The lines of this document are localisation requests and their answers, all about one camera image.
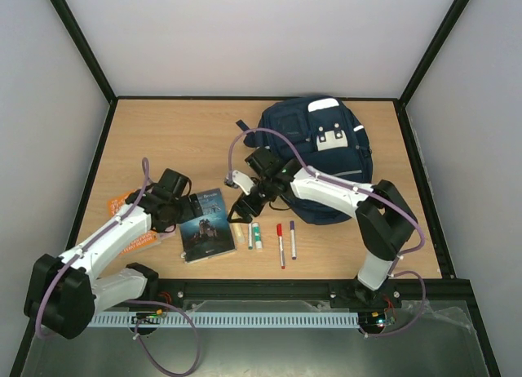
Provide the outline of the dark Wuthering Heights book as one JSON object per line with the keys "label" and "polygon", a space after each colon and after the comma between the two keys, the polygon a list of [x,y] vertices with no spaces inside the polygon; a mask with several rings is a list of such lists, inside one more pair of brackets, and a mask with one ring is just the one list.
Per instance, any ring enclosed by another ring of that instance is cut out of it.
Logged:
{"label": "dark Wuthering Heights book", "polygon": [[190,194],[183,201],[182,207],[183,221],[177,225],[177,229],[186,264],[236,250],[220,188]]}

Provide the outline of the navy blue student backpack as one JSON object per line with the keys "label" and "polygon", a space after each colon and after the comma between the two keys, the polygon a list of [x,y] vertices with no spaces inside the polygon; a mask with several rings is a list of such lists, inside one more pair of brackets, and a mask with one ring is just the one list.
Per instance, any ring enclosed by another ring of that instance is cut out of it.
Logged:
{"label": "navy blue student backpack", "polygon": [[262,131],[271,129],[284,135],[309,166],[356,183],[372,181],[369,137],[354,113],[335,97],[315,95],[278,102],[263,111],[258,128],[244,138],[245,146],[270,149],[286,161],[294,158],[287,143]]}

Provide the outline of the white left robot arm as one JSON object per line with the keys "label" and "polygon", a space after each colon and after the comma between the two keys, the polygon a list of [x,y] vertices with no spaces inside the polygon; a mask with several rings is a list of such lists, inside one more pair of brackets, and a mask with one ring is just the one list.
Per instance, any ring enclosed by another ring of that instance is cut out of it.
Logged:
{"label": "white left robot arm", "polygon": [[79,336],[92,318],[129,300],[154,301],[159,275],[139,263],[120,272],[101,273],[133,241],[148,232],[170,233],[201,214],[192,181],[165,169],[157,182],[146,181],[130,193],[116,214],[84,242],[33,265],[24,315],[40,335],[44,328],[66,339]]}

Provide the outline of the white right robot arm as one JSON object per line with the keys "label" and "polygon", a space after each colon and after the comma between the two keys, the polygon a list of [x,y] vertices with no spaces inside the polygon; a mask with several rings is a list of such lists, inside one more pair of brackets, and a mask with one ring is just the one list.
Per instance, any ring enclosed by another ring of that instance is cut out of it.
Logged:
{"label": "white right robot arm", "polygon": [[403,245],[414,231],[422,231],[393,183],[343,180],[306,165],[300,157],[285,161],[266,148],[256,149],[246,163],[255,179],[232,168],[225,176],[227,186],[241,190],[229,213],[231,223],[251,222],[277,197],[316,202],[344,213],[357,222],[366,248],[356,275],[356,297],[367,305],[383,297],[383,283],[400,259]]}

